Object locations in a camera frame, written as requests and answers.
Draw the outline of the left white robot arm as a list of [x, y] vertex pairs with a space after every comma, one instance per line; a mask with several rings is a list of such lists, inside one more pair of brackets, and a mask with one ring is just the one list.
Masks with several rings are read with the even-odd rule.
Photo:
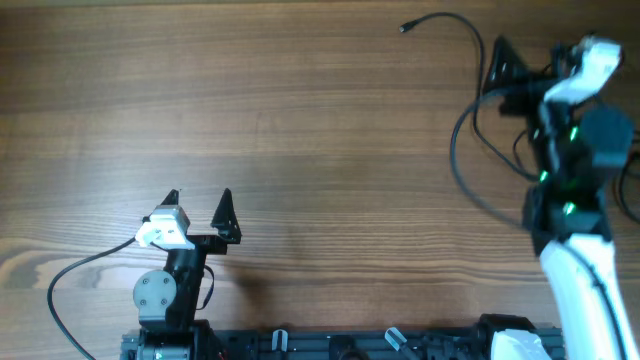
[[143, 274], [133, 289], [140, 330], [122, 338], [120, 357], [129, 360], [226, 359], [227, 350], [207, 320], [196, 312], [202, 279], [213, 270], [209, 255], [225, 255], [241, 242], [232, 192], [225, 189], [210, 226], [212, 234], [190, 234], [190, 220], [171, 190], [142, 220], [135, 240], [167, 255], [164, 267]]

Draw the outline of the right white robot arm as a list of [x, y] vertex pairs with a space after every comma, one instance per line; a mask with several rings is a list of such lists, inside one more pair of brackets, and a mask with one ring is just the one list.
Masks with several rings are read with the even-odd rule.
[[624, 169], [634, 126], [593, 99], [620, 66], [620, 44], [593, 35], [551, 52], [548, 73], [531, 69], [503, 36], [494, 42], [485, 95], [522, 116], [538, 173], [522, 223], [552, 289], [571, 359], [636, 359], [639, 351], [616, 271], [605, 187]]

